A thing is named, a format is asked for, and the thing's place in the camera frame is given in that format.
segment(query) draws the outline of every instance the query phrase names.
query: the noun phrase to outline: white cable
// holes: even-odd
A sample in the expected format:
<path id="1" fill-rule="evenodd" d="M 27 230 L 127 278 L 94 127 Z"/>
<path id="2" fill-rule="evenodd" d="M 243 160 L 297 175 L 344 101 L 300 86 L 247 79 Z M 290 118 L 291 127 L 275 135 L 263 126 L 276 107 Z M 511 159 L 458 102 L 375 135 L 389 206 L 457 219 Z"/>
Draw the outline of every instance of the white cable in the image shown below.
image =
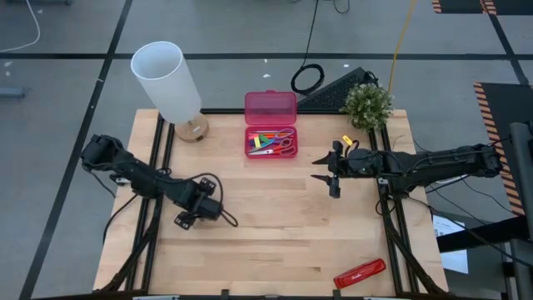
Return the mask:
<path id="1" fill-rule="evenodd" d="M 462 178 L 465 178 L 466 176 L 468 176 L 468 175 L 460 175 L 458 177 L 454 177 L 452 179 L 447 179 L 447 180 L 437 180 L 437 181 L 435 181 L 435 183 L 439 183 L 439 184 L 453 183 L 453 182 L 456 182 L 456 181 L 460 181 Z"/>
<path id="2" fill-rule="evenodd" d="M 37 22 L 37 18 L 35 17 L 35 13 L 33 13 L 32 6 L 30 5 L 30 0 L 26 0 L 26 4 L 27 4 L 27 8 L 30 9 L 30 13 L 32 14 L 33 21 L 35 21 L 35 26 L 37 27 L 37 38 L 35 39 L 35 41 L 30 42 L 30 43 L 28 43 L 26 45 L 22 45 L 20 47 L 13 47 L 13 48 L 9 48 L 9 49 L 0 50 L 0 53 L 11 52 L 11 51 L 19 50 L 19 49 L 22 49 L 22 48 L 26 48 L 28 46 L 32 46 L 33 44 L 35 44 L 35 43 L 37 43 L 39 41 L 39 38 L 41 38 L 41 28 L 39 27 L 39 22 Z"/>

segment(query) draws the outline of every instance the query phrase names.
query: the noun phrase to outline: green leaves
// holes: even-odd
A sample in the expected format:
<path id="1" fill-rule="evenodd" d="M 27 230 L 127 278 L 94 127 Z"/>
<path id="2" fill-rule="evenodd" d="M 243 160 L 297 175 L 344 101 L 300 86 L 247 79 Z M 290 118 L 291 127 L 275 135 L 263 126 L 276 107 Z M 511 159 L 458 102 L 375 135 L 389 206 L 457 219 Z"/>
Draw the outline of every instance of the green leaves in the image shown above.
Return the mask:
<path id="1" fill-rule="evenodd" d="M 381 85 L 356 85 L 346 97 L 341 113 L 349 117 L 354 127 L 363 130 L 382 129 L 392 114 L 392 100 Z"/>

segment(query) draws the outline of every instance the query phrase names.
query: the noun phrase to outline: lamp shade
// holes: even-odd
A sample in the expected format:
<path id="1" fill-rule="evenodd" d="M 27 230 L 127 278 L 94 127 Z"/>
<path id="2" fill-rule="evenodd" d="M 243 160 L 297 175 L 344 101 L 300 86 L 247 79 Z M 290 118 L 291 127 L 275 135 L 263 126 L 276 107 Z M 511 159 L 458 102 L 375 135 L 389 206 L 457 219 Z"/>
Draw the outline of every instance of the lamp shade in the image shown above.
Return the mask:
<path id="1" fill-rule="evenodd" d="M 168 122 L 190 122 L 200 112 L 200 94 L 177 45 L 171 42 L 149 43 L 135 52 L 131 68 Z"/>

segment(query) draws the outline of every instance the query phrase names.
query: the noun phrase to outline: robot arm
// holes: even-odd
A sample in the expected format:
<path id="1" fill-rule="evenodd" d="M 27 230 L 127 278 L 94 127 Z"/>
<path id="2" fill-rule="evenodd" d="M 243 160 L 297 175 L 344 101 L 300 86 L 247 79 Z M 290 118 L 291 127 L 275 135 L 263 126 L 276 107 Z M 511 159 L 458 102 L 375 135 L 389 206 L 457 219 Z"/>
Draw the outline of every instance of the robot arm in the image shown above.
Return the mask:
<path id="1" fill-rule="evenodd" d="M 503 168 L 496 150 L 483 144 L 419 154 L 353 149 L 345 157 L 342 149 L 342 143 L 334 141 L 334 151 L 313 163 L 326 164 L 333 173 L 312 175 L 326 182 L 333 198 L 341 196 L 339 178 L 387 179 L 391 195 L 404 198 L 417 186 L 465 174 L 493 178 Z"/>
<path id="2" fill-rule="evenodd" d="M 191 178 L 170 178 L 162 170 L 136 159 L 114 137 L 93 135 L 81 158 L 86 171 L 113 171 L 128 179 L 133 192 L 145 198 L 167 196 L 184 209 L 174 221 L 183 229 L 189 229 L 197 218 L 216 221 L 222 214 L 222 203 L 210 198 L 217 187 L 214 182 L 205 177 L 199 183 Z"/>

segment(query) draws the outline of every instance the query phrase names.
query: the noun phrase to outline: wooden table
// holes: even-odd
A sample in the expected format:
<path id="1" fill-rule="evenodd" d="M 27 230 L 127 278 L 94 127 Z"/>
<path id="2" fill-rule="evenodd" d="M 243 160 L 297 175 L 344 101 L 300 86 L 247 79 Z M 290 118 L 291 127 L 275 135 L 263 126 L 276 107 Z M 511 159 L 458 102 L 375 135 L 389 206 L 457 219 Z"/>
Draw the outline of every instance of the wooden table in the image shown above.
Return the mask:
<path id="1" fill-rule="evenodd" d="M 198 173 L 218 175 L 224 204 L 240 223 L 197 222 L 189 231 L 173 220 L 181 209 L 165 201 L 150 294 L 231 295 L 280 294 L 331 296 L 333 278 L 376 258 L 390 266 L 383 222 L 374 207 L 375 179 L 341 180 L 339 199 L 328 196 L 325 183 L 311 174 L 328 174 L 311 165 L 331 150 L 331 142 L 346 134 L 370 148 L 369 137 L 341 115 L 298 115 L 299 153 L 293 159 L 249 160 L 243 153 L 243 115 L 207 115 L 208 137 L 198 143 L 174 139 L 170 168 L 173 177 Z M 157 119 L 156 110 L 139 110 L 128 150 L 148 162 Z M 395 151 L 414 153 L 405 111 L 395 111 L 388 123 Z M 114 210 L 132 195 L 129 186 L 117 191 Z M 426 201 L 422 188 L 412 197 Z M 140 201 L 126 209 L 109 228 L 95 288 L 109 282 L 132 247 Z M 404 201 L 412 252 L 435 282 L 447 290 L 446 278 L 428 209 Z M 405 261 L 398 252 L 402 283 L 409 290 Z M 139 260 L 138 272 L 145 259 Z M 136 287 L 140 287 L 137 275 Z M 389 269 L 342 289 L 343 296 L 391 296 Z"/>

